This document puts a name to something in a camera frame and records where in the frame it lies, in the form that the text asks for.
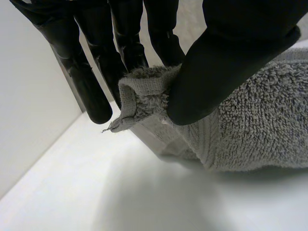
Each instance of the terry cloth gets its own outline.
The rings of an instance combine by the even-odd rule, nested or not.
[[[308,167],[308,50],[285,51],[212,114],[186,126],[173,124],[166,113],[169,86],[178,71],[143,68],[121,79],[121,115],[110,130],[141,125],[167,153],[199,159],[214,171]]]

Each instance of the white table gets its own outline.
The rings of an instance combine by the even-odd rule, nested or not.
[[[307,169],[210,174],[107,127],[83,114],[0,201],[0,231],[308,231]]]

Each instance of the white wall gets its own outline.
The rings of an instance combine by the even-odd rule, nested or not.
[[[0,1],[0,198],[81,114],[44,37]]]

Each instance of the gray towel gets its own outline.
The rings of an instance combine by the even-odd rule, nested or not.
[[[122,110],[110,130],[141,124],[170,154],[200,159],[215,171],[308,167],[308,50],[284,52],[212,114],[187,126],[174,125],[166,114],[178,70],[137,69],[120,80]]]

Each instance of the white surface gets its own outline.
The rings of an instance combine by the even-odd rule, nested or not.
[[[210,174],[107,126],[82,115],[0,201],[0,230],[308,230],[307,170]]]
[[[44,37],[0,1],[0,198],[81,114]]]
[[[304,40],[304,41],[301,41],[301,42],[297,42],[292,47],[293,48],[307,48],[308,47],[308,39]]]

